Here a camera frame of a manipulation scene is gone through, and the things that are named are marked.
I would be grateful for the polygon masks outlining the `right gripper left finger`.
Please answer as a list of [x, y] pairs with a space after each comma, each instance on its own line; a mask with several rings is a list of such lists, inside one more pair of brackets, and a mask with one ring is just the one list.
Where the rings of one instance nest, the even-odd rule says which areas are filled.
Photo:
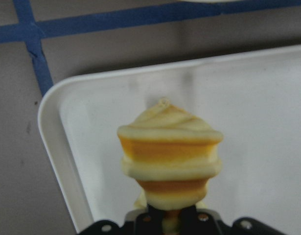
[[94, 222], [78, 235], [137, 235], [136, 227], [142, 221], [149, 222], [150, 214], [146, 211], [130, 211], [125, 215], [122, 226], [104, 219]]

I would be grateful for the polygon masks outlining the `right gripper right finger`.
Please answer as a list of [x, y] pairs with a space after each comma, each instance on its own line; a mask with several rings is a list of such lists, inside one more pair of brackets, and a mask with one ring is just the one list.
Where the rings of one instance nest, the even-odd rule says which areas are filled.
[[261, 221], [251, 217], [241, 217], [231, 226], [225, 224], [220, 215], [207, 209], [182, 210], [183, 235], [283, 235]]

